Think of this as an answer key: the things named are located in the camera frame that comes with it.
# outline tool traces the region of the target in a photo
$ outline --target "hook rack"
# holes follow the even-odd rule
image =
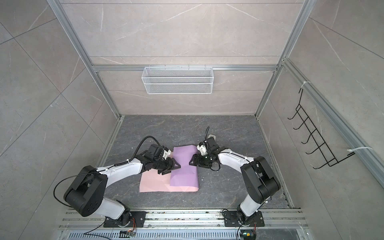
[[[308,141],[309,141],[309,139],[310,139],[311,137],[313,138],[314,142],[316,143],[317,148],[316,148],[315,150],[313,150],[312,152],[306,152],[306,154],[308,154],[308,155],[309,155],[309,154],[312,154],[312,153],[314,153],[316,150],[319,149],[319,151],[321,152],[322,156],[324,157],[324,160],[325,160],[326,163],[323,164],[323,165],[321,165],[320,167],[313,167],[313,168],[314,168],[314,169],[320,169],[320,168],[324,167],[324,166],[327,165],[327,164],[328,164],[328,166],[332,167],[333,165],[338,164],[338,163],[342,162],[343,160],[345,160],[345,159],[351,157],[352,155],[354,155],[355,153],[354,153],[354,152],[351,152],[351,153],[349,153],[345,158],[343,158],[342,160],[337,160],[337,158],[336,158],[335,155],[333,154],[332,150],[329,148],[328,144],[327,144],[326,141],[324,140],[323,136],[321,135],[321,133],[319,132],[319,130],[317,129],[317,127],[315,126],[315,124],[313,124],[313,121],[311,120],[311,118],[308,116],[308,114],[306,113],[306,111],[304,110],[304,108],[303,108],[303,107],[301,106],[301,104],[300,104],[300,102],[301,102],[301,97],[303,96],[303,89],[302,89],[302,88],[300,88],[300,90],[299,90],[299,94],[300,94],[300,99],[299,99],[299,104],[298,104],[297,107],[295,108],[296,113],[293,115],[293,117],[288,118],[288,119],[291,120],[291,119],[293,119],[296,115],[298,115],[298,116],[300,117],[300,119],[303,121],[303,123],[302,123],[298,128],[293,128],[293,129],[294,129],[294,130],[298,130],[299,128],[301,128],[301,127],[304,125],[304,126],[307,128],[308,132],[310,133],[310,135],[309,135],[307,141],[306,141],[306,142],[301,142],[302,144],[307,144]],[[299,113],[299,110],[300,110],[300,109],[303,110],[303,112],[305,113],[306,117],[305,117],[305,116],[303,117],[303,116]],[[306,124],[306,121],[307,121],[307,120],[309,120],[309,121],[312,123],[312,125],[314,126],[314,130],[313,130],[313,131],[311,131],[311,130],[309,129],[308,125]],[[315,137],[313,136],[313,134],[314,134],[315,132],[317,132],[317,134],[321,137],[321,140],[322,140],[322,142],[323,142],[323,143],[321,143],[320,145],[319,145],[318,141],[316,141]],[[325,155],[324,155],[323,150],[321,149],[321,146],[323,146],[323,145],[325,145],[325,146],[328,148],[329,152],[330,152],[331,155],[332,155],[332,159],[329,160],[329,161],[327,160],[327,158],[326,158]]]

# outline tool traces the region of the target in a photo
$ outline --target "gray marble floor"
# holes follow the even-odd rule
[[[216,142],[245,156],[263,156],[271,164],[261,130],[254,116],[125,116],[105,166],[130,158],[140,140],[154,136],[169,149],[196,145],[204,139],[207,126]],[[153,142],[147,140],[140,151]],[[247,191],[241,173],[228,166],[220,171],[198,168],[197,192],[139,193],[141,174],[118,181],[106,189],[106,197],[117,199],[129,207],[156,208],[235,208]],[[278,191],[264,208],[288,208],[283,191]]]

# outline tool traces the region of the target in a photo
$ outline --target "black mounting plate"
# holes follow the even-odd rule
[[[241,223],[236,216],[236,211],[223,211],[223,216],[224,224],[226,227],[240,227]],[[265,226],[263,214],[260,211],[254,213],[254,215],[249,220],[247,220],[244,225],[247,226],[249,224],[251,227],[253,227],[254,221],[257,227]]]
[[[135,219],[136,227],[144,227],[144,221],[145,221],[145,216],[147,212],[142,211],[131,211],[131,218]],[[107,217],[108,220],[105,221],[103,227],[120,227],[117,223],[116,220],[111,219]],[[133,227],[133,221],[130,221],[126,227]]]

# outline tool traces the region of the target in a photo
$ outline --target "pink paper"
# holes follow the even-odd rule
[[[156,169],[142,173],[139,192],[196,192],[199,189],[198,187],[170,186],[170,175],[170,173],[157,174]]]
[[[180,164],[181,168],[172,170],[170,173],[171,186],[199,187],[197,167],[189,165],[192,156],[196,153],[197,148],[194,145],[173,148],[173,158]]]

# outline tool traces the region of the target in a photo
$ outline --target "vertical metal post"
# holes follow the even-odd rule
[[[93,80],[95,81],[96,85],[98,86],[101,93],[103,94],[112,112],[115,114],[116,118],[119,118],[121,114],[119,113],[118,108],[116,107],[114,101],[109,95],[109,92],[107,88],[104,86],[103,81],[93,70],[91,60],[87,52],[85,51],[83,45],[81,44],[76,32],[74,31],[73,26],[68,19],[68,16],[65,14],[61,3],[58,0],[47,0],[47,2],[51,6],[52,11],[55,13],[65,33],[67,34],[68,38],[70,39],[71,43],[73,44],[74,48],[79,54],[81,60],[84,62],[85,67],[87,68]]]
[[[303,3],[303,7],[301,8],[301,11],[299,13],[299,17],[296,20],[296,23],[292,29],[291,35],[289,36],[288,41],[284,47],[284,50],[280,56],[279,62],[277,64],[277,66],[278,66],[277,71],[272,75],[272,78],[269,81],[268,86],[264,91],[264,95],[263,95],[263,97],[259,103],[259,106],[257,107],[256,113],[255,113],[255,116],[257,118],[260,117],[260,114],[261,114],[262,110],[264,109],[264,106],[265,106],[266,102],[268,101],[269,96],[271,95],[272,89],[277,82],[277,79],[278,79],[280,72],[281,72],[282,62],[283,62],[284,58],[289,57],[301,31],[303,30],[303,27],[304,27],[309,15],[310,15],[315,3],[316,3],[316,0],[306,0]]]

